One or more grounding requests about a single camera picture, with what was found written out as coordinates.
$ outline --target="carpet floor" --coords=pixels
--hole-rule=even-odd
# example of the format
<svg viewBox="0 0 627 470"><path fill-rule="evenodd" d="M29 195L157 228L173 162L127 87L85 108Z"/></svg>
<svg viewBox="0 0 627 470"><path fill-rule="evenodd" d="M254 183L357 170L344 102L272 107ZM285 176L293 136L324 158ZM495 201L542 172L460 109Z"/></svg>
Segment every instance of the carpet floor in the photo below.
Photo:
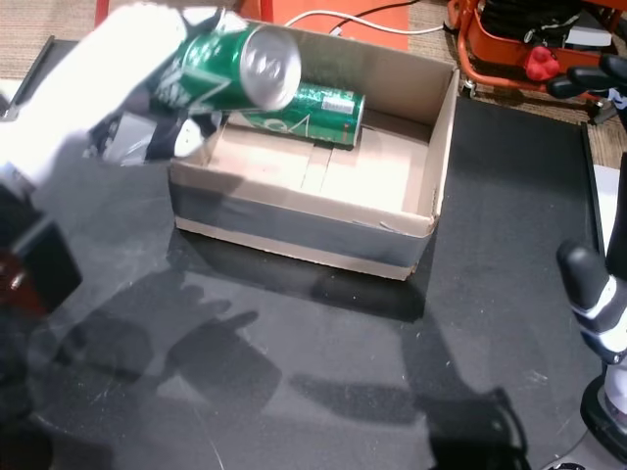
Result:
<svg viewBox="0 0 627 470"><path fill-rule="evenodd" d="M112 0L115 9L130 0ZM95 0L2 0L0 2L0 78L22 78L45 43L54 34L63 39L79 39L93 27ZM232 7L237 0L168 0L171 5L207 5ZM447 16L445 0L422 0L410 7L410 29L440 24ZM621 52L625 43L616 38ZM444 31L410 38L414 54L456 63L455 39ZM577 102L560 102L545 94L494 89L479 86L481 101L517 108L549 118L581 122L588 119L586 107ZM627 151L627 133L615 117L602 125L590 126L589 136L596 164L618 167L620 156Z"/></svg>

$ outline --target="barcode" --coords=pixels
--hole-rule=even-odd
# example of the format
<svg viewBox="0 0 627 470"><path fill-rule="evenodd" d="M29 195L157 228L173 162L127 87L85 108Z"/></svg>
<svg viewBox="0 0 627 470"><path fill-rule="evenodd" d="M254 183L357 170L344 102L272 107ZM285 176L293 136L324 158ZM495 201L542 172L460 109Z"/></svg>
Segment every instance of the barcode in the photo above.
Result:
<svg viewBox="0 0 627 470"><path fill-rule="evenodd" d="M353 113L353 109L355 108L355 103L351 100L327 96L322 100L322 108L325 111L332 111L333 113L351 115Z"/></svg>

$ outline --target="black base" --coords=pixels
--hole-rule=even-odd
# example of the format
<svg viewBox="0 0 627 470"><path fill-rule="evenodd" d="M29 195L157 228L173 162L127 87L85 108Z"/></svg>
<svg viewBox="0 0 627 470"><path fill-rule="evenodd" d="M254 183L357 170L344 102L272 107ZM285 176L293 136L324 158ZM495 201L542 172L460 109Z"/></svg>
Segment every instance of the black base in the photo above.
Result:
<svg viewBox="0 0 627 470"><path fill-rule="evenodd" d="M607 416L599 403L599 390L604 377L593 380L581 400L581 417L590 432L614 457L627 464L627 435Z"/></svg>

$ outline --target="black cable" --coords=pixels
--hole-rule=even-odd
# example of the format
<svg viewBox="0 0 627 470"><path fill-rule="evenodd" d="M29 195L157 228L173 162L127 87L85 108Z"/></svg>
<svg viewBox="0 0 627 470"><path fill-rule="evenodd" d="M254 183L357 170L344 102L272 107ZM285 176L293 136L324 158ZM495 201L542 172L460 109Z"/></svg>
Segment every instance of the black cable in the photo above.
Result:
<svg viewBox="0 0 627 470"><path fill-rule="evenodd" d="M392 5L383 5L381 7L372 8L370 10L366 10L365 12L361 12L358 15L354 15L357 18L365 17L366 15L371 15L373 13L381 12L383 10L388 10L389 8L397 8L397 7L408 7L409 5L413 5L414 3L418 3L420 0L410 0L409 2L404 3L393 3ZM342 27L346 23L350 23L352 20L345 19L333 26L333 28L329 31L329 33L333 32L334 29L338 27Z"/></svg>

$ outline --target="black tape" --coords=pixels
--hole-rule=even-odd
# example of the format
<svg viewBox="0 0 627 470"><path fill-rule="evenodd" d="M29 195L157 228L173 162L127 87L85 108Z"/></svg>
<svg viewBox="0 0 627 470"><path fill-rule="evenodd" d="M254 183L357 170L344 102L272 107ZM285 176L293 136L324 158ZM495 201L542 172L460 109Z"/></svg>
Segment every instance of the black tape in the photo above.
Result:
<svg viewBox="0 0 627 470"><path fill-rule="evenodd" d="M345 257L414 266L428 242L355 222L277 208L170 182L172 209L186 220Z"/></svg>

